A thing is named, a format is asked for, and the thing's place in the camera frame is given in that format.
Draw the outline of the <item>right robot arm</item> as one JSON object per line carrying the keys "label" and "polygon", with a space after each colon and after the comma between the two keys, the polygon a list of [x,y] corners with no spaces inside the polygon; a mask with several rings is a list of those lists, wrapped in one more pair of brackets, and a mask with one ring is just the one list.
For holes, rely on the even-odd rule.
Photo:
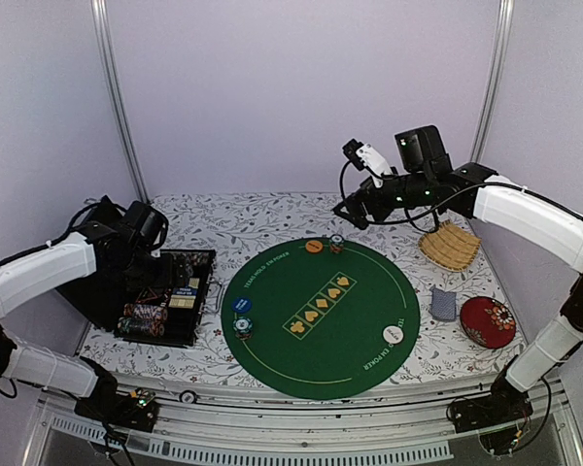
{"label": "right robot arm", "polygon": [[450,211],[519,237],[575,275],[556,315],[501,371],[484,400],[487,420],[503,423],[528,390],[583,344],[583,215],[479,163],[454,167],[434,125],[401,132],[394,142],[402,173],[373,146],[356,139],[344,144],[348,164],[369,177],[353,193],[342,193],[333,209],[337,216],[364,230],[394,225],[395,210],[419,209],[421,216]]}

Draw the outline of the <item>front aluminium rail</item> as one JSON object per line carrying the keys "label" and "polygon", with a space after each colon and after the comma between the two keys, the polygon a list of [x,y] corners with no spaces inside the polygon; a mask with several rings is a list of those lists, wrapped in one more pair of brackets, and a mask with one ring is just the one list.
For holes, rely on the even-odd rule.
{"label": "front aluminium rail", "polygon": [[[446,417],[459,397],[477,398],[488,376],[380,386],[341,401],[294,399],[267,388],[145,381],[159,413],[152,433],[105,442],[100,423],[79,417],[58,392],[40,397],[26,465],[583,465],[583,442],[561,381],[530,393],[521,449],[485,452],[481,432],[457,433]],[[197,399],[182,403],[192,390]]]}

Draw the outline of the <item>black poker chip case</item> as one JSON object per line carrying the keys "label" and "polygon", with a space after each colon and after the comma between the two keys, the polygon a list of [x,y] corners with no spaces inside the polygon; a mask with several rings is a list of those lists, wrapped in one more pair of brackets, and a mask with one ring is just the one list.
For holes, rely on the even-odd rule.
{"label": "black poker chip case", "polygon": [[103,197],[82,208],[68,230],[95,247],[96,270],[59,287],[95,326],[129,342],[186,348],[208,291],[213,250],[167,250],[167,217],[140,201],[123,208]]}

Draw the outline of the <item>lower near chip row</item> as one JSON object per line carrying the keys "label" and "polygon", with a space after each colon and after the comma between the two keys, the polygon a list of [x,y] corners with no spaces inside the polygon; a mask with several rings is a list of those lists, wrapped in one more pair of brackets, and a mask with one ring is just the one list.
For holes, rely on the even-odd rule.
{"label": "lower near chip row", "polygon": [[135,317],[121,317],[118,320],[117,330],[121,335],[161,337],[165,333],[164,324],[157,320],[140,319]]}

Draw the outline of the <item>right aluminium frame post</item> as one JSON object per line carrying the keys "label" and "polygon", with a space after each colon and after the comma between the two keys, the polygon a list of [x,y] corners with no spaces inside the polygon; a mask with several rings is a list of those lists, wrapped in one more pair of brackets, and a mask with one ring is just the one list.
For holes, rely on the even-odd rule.
{"label": "right aluminium frame post", "polygon": [[498,2],[489,72],[468,163],[480,163],[484,154],[509,48],[514,9],[514,0],[500,0]]}

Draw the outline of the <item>orange big blind button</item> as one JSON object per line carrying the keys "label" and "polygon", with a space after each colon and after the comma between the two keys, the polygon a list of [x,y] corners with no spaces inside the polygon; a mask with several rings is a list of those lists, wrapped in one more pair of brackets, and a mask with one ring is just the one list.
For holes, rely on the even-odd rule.
{"label": "orange big blind button", "polygon": [[324,250],[324,244],[319,240],[309,240],[305,243],[305,249],[310,253],[320,253]]}

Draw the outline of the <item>fallen chip on rail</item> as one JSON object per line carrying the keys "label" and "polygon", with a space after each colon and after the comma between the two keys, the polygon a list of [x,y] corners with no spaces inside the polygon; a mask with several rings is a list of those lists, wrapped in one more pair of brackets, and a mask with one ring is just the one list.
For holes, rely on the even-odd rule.
{"label": "fallen chip on rail", "polygon": [[192,390],[184,390],[180,393],[179,399],[182,403],[193,404],[196,402],[197,395]]}

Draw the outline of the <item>blue playing card deck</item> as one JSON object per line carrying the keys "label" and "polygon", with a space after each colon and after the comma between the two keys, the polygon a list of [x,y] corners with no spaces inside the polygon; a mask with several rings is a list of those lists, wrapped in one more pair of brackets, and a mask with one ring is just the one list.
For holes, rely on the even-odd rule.
{"label": "blue playing card deck", "polygon": [[455,321],[457,317],[457,294],[453,291],[442,290],[436,286],[430,289],[430,293],[430,315],[439,321]]}

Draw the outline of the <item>blue small blind button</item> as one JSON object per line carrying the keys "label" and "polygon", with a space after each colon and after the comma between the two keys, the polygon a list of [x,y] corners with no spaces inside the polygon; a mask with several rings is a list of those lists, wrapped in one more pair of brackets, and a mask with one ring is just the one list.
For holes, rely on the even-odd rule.
{"label": "blue small blind button", "polygon": [[231,305],[231,309],[234,313],[243,315],[251,310],[253,302],[247,297],[237,297]]}

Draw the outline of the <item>boxed texas holdem cards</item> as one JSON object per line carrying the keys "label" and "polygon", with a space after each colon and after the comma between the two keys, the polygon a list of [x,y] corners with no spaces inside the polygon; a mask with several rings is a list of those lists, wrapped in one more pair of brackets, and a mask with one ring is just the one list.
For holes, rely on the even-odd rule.
{"label": "boxed texas holdem cards", "polygon": [[190,278],[184,285],[173,288],[168,306],[174,309],[192,310],[195,307],[199,286],[199,278]]}

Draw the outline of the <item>red floral round pouch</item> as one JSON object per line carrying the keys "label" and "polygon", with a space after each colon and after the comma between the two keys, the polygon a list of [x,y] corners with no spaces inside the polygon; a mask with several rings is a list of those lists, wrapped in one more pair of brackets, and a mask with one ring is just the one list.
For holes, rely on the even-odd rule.
{"label": "red floral round pouch", "polygon": [[479,296],[465,301],[460,324],[467,337],[486,349],[501,349],[516,335],[516,320],[498,300]]}

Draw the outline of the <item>white dealer button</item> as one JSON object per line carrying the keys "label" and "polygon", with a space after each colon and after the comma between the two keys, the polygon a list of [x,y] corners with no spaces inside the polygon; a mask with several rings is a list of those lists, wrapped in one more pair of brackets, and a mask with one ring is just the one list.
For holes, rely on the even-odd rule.
{"label": "white dealer button", "polygon": [[397,345],[403,340],[404,334],[400,327],[389,325],[383,330],[383,338],[388,344]]}

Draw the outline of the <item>chip row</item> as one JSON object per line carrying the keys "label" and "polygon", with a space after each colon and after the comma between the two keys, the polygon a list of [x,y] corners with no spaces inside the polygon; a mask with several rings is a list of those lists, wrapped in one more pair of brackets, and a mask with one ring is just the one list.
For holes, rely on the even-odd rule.
{"label": "chip row", "polygon": [[177,253],[174,255],[175,277],[178,282],[200,278],[208,270],[209,255],[205,252]]}
{"label": "chip row", "polygon": [[123,308],[123,315],[160,323],[164,323],[168,319],[168,311],[165,306],[151,304],[126,304]]}
{"label": "chip row", "polygon": [[118,320],[117,330],[121,335],[161,337],[165,333],[164,324],[157,320],[140,319],[135,317],[121,317]]}

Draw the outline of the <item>stack of poker chips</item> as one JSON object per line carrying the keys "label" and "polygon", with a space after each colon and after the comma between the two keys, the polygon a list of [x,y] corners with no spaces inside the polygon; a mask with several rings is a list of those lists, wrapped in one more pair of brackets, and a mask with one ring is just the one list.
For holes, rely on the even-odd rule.
{"label": "stack of poker chips", "polygon": [[246,317],[240,316],[232,322],[235,337],[239,340],[248,340],[253,335],[253,321]]}
{"label": "stack of poker chips", "polygon": [[345,240],[339,234],[333,234],[329,237],[329,249],[332,253],[341,253],[345,248]]}

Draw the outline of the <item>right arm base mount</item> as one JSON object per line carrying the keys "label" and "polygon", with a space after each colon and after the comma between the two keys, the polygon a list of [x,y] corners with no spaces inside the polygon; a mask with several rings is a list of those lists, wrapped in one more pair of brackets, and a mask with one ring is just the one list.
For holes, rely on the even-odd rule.
{"label": "right arm base mount", "polygon": [[457,433],[496,427],[514,422],[510,428],[482,434],[482,448],[500,456],[515,451],[533,414],[528,393],[514,388],[506,380],[506,371],[499,373],[487,395],[477,398],[459,397],[446,409],[446,417]]}

